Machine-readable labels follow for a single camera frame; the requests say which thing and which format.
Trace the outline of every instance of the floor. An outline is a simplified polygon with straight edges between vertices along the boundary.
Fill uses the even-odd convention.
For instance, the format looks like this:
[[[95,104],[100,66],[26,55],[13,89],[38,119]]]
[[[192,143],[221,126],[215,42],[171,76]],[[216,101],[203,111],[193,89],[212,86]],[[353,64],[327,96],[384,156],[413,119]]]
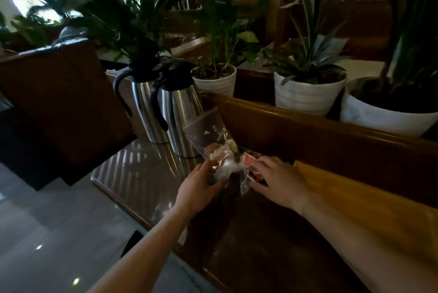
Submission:
[[[0,163],[0,291],[85,292],[119,258],[135,228],[89,176],[36,192]],[[154,288],[216,292],[170,257]]]

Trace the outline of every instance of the black handle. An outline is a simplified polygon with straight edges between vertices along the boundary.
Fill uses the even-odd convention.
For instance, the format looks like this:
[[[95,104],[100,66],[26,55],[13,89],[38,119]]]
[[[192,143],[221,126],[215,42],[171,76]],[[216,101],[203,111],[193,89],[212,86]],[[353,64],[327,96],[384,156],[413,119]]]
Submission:
[[[163,114],[160,110],[160,104],[158,103],[158,91],[160,90],[163,83],[166,82],[165,78],[159,78],[152,85],[151,90],[151,106],[155,113],[155,118],[157,118],[158,124],[161,126],[162,130],[167,132],[169,126],[167,125],[166,120],[163,117]]]
[[[112,83],[112,89],[114,90],[114,93],[117,97],[119,97],[120,102],[122,102],[122,105],[124,106],[126,112],[128,112],[129,116],[132,117],[132,111],[129,108],[128,104],[123,100],[122,96],[120,95],[119,91],[119,85],[120,81],[122,81],[126,76],[132,75],[131,69],[126,69],[125,71],[121,72],[119,75],[116,76],[114,79],[114,82]]]

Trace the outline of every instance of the glossy table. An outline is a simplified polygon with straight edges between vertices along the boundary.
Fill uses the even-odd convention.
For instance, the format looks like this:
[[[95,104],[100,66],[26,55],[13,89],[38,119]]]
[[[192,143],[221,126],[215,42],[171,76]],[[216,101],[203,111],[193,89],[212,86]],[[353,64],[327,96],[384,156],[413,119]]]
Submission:
[[[178,157],[169,144],[137,139],[96,168],[91,179],[150,230],[202,161]],[[238,176],[193,218],[186,233],[175,254],[224,292],[367,291],[307,221],[253,190],[241,196]]]

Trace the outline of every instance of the stainless steel carafe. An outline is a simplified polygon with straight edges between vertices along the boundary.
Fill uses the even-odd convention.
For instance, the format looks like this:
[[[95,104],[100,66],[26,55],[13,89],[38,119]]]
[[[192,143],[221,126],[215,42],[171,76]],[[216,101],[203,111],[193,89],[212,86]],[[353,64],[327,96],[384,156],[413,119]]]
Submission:
[[[182,127],[203,112],[198,90],[184,59],[170,59],[154,69],[159,72],[151,91],[151,105],[161,128],[167,131],[172,150],[181,157],[196,157]]]
[[[130,117],[132,117],[131,109],[123,100],[119,92],[120,81],[127,76],[131,76],[132,93],[134,96],[135,106],[140,115],[143,127],[146,130],[149,140],[154,143],[167,143],[169,141],[167,134],[158,124],[150,102],[152,85],[158,78],[158,72],[153,70],[153,68],[156,66],[156,63],[157,61],[137,61],[130,63],[127,70],[117,75],[117,77],[114,79],[112,87],[114,89],[114,93],[122,102],[126,112]]]

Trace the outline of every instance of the black lid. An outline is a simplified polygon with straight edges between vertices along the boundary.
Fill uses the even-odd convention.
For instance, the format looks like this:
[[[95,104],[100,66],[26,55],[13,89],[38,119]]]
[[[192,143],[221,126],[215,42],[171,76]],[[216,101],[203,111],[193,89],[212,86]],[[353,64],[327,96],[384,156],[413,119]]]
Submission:
[[[180,58],[172,58],[162,61],[154,71],[159,72],[162,82],[162,89],[166,91],[178,91],[188,88],[193,84],[190,71],[196,67],[195,64]]]
[[[158,72],[154,67],[159,63],[159,58],[135,60],[129,63],[130,75],[135,83],[143,83],[158,79]]]

